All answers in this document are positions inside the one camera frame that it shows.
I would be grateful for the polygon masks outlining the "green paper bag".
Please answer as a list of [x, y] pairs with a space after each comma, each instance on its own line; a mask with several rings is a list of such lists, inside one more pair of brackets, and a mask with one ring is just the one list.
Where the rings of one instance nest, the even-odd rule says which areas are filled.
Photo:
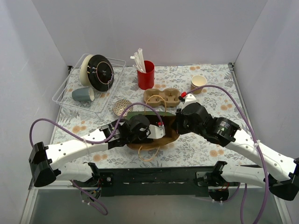
[[[175, 122], [175, 115], [173, 113], [167, 112], [167, 108], [170, 107], [168, 105], [169, 99], [173, 100], [173, 97], [168, 97], [165, 94], [156, 94], [146, 97], [145, 104], [151, 107], [155, 107], [153, 103], [154, 100], [159, 100], [158, 104], [163, 103], [164, 112], [160, 114], [162, 122], [160, 122], [155, 113], [151, 114], [147, 111], [142, 112], [141, 115], [146, 117], [150, 122], [150, 134], [144, 140], [136, 140], [133, 143], [127, 144], [130, 149], [138, 151], [138, 157], [143, 162], [153, 160], [156, 156], [158, 156], [159, 151], [161, 151], [166, 145], [174, 142], [179, 137], [179, 134], [171, 127]], [[141, 151], [150, 151], [153, 149], [156, 149], [156, 152], [151, 158], [145, 159], [141, 157]]]

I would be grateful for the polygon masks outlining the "stack of brown paper cups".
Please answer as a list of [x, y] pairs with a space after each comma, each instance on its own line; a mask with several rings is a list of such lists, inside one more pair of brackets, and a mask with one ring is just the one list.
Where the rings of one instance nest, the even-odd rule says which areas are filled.
[[191, 87], [190, 90], [192, 94], [197, 95], [200, 94], [202, 89], [196, 90], [196, 88], [201, 87], [206, 84], [206, 78], [201, 75], [195, 75], [191, 79]]

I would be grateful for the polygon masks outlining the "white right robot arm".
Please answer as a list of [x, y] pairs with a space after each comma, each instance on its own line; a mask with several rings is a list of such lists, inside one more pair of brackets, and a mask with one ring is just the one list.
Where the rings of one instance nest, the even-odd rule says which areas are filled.
[[176, 110], [172, 125], [178, 134], [195, 133], [210, 143], [235, 151], [256, 164], [256, 167], [216, 162], [213, 171], [204, 178], [212, 186], [225, 182], [243, 182], [266, 187], [275, 196], [292, 201], [299, 192], [299, 161], [284, 156], [263, 143], [253, 140], [238, 124], [213, 117], [204, 106], [190, 103]]

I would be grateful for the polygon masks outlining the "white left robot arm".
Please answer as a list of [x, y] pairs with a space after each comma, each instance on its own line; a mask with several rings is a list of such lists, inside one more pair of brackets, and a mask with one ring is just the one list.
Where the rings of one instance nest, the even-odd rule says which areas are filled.
[[130, 143], [152, 143], [155, 137], [161, 137], [158, 124], [151, 124], [141, 114], [131, 119], [118, 119], [95, 131], [63, 143], [44, 145], [43, 142], [31, 142], [29, 156], [33, 185], [45, 187], [58, 179], [85, 182], [93, 187], [99, 183], [99, 174], [90, 165], [67, 166], [67, 163], [95, 152], [107, 151]]

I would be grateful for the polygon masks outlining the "patterned small bowl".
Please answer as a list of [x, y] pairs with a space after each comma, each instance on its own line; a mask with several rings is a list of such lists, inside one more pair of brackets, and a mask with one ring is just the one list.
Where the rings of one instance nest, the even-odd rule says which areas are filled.
[[127, 99], [120, 99], [116, 101], [113, 105], [114, 114], [119, 117], [122, 112], [131, 104], [132, 102]]

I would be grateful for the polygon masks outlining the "brown pulp cup carrier stack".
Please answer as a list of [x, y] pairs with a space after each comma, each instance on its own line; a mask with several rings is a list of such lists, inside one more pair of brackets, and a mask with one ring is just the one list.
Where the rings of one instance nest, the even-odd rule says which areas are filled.
[[167, 88], [163, 91], [159, 89], [147, 89], [143, 93], [143, 100], [151, 107], [163, 105], [166, 108], [179, 105], [180, 91], [175, 88]]

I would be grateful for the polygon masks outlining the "red ribbed straw holder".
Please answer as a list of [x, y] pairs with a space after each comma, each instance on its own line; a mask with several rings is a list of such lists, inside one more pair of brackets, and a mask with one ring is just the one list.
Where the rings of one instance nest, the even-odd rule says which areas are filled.
[[154, 86], [155, 66], [151, 61], [144, 61], [146, 72], [137, 72], [138, 86], [142, 90], [151, 89]]

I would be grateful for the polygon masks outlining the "grey blue cup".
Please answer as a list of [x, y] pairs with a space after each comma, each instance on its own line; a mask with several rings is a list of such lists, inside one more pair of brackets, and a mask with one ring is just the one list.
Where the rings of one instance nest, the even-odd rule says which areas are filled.
[[94, 101], [94, 91], [92, 87], [79, 88], [72, 92], [72, 99], [79, 102], [83, 107], [90, 107]]

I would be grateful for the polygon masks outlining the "black round plate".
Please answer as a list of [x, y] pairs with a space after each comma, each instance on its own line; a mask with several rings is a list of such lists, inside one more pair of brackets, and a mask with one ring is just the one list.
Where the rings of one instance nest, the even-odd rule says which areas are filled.
[[91, 86], [97, 91], [106, 92], [114, 83], [114, 70], [107, 58], [93, 55], [87, 64], [87, 76]]

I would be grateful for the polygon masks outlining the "white wrapped straw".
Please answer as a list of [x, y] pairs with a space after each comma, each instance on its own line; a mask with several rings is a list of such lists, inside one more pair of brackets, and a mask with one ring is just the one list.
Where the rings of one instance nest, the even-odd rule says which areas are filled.
[[143, 67], [141, 65], [141, 61], [140, 61], [140, 57], [139, 57], [138, 52], [135, 52], [134, 55], [130, 57], [130, 59], [134, 60], [135, 61], [135, 66], [137, 67], [137, 69], [140, 72], [143, 72]]
[[140, 65], [142, 67], [143, 73], [146, 73], [142, 48], [139, 48], [137, 51], [138, 51], [138, 57], [139, 57], [139, 61], [140, 61]]

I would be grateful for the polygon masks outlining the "cream round plate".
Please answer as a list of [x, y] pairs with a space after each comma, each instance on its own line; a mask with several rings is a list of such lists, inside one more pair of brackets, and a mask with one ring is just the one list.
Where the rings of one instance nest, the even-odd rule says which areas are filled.
[[87, 55], [81, 64], [79, 80], [83, 86], [91, 86], [91, 83], [88, 79], [87, 66], [88, 66], [89, 60], [92, 57], [93, 57], [93, 55]]

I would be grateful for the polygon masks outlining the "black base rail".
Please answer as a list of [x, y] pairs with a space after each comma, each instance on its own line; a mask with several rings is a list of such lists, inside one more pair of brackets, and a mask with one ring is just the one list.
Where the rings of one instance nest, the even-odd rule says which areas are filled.
[[73, 186], [96, 188], [96, 197], [172, 196], [210, 197], [221, 202], [233, 193], [236, 182], [210, 181], [213, 167], [110, 168], [99, 169], [91, 163], [92, 176], [85, 182], [75, 180]]

